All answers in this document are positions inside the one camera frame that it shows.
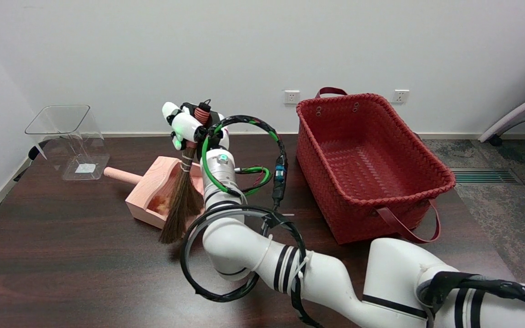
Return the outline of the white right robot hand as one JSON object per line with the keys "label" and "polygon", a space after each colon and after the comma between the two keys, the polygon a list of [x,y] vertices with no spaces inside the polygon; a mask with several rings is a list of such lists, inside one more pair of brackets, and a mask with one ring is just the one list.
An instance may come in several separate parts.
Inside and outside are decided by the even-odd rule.
{"label": "white right robot hand", "polygon": [[225,117],[215,111],[210,111],[210,116],[206,123],[202,123],[196,114],[198,106],[191,102],[184,102],[181,107],[173,102],[166,102],[162,107],[162,115],[172,128],[172,143],[177,151],[183,151],[190,142],[195,142],[194,137],[199,126],[208,128],[218,123]]}

